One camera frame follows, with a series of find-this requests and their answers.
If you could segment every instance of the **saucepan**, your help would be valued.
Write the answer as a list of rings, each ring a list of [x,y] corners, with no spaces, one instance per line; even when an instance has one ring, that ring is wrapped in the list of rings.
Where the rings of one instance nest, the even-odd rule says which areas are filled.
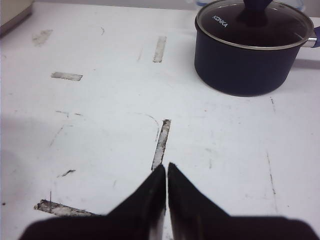
[[[235,96],[277,89],[300,47],[320,47],[320,27],[294,7],[271,0],[216,0],[199,11],[195,27],[198,75]]]

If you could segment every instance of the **black plastic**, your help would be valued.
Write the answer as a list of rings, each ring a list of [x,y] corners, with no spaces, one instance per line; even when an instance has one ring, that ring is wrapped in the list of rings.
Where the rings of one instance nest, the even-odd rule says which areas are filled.
[[[287,78],[300,46],[251,50],[224,44],[199,29],[194,66],[209,86],[235,96],[258,96],[278,88]]]
[[[39,221],[20,240],[162,240],[165,208],[166,172],[159,165],[108,215]]]
[[[168,198],[174,240],[319,240],[299,220],[229,216],[172,163],[168,168]]]
[[[272,0],[243,0],[245,9],[249,11],[263,11]]]
[[[250,47],[289,46],[309,37],[310,21],[285,4],[272,2],[264,11],[252,11],[243,2],[231,3],[206,6],[198,25],[222,41]]]

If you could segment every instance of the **navy blue saucepan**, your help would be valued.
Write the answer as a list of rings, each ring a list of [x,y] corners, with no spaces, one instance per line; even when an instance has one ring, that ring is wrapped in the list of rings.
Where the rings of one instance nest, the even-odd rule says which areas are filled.
[[[195,26],[198,75],[235,96],[275,90],[300,47],[320,46],[320,27],[301,11],[271,0],[216,0],[199,11]]]

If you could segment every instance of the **white table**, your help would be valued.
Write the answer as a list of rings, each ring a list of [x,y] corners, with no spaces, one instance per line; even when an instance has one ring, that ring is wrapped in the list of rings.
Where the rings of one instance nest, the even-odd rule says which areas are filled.
[[[35,3],[1,40],[1,239],[53,217],[33,209],[50,191],[53,202],[107,214],[151,173],[164,119],[163,164],[227,213],[300,219],[320,235],[320,48],[301,49],[274,92],[230,96],[194,70],[195,15]],[[169,211],[164,225],[170,239]]]

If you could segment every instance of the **pot lid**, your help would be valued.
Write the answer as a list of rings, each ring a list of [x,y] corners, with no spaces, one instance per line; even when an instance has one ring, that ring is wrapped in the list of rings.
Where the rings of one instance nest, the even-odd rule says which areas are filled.
[[[299,46],[314,31],[312,21],[304,13],[276,1],[264,10],[252,10],[242,0],[216,0],[199,11],[196,23],[217,41],[254,50]]]

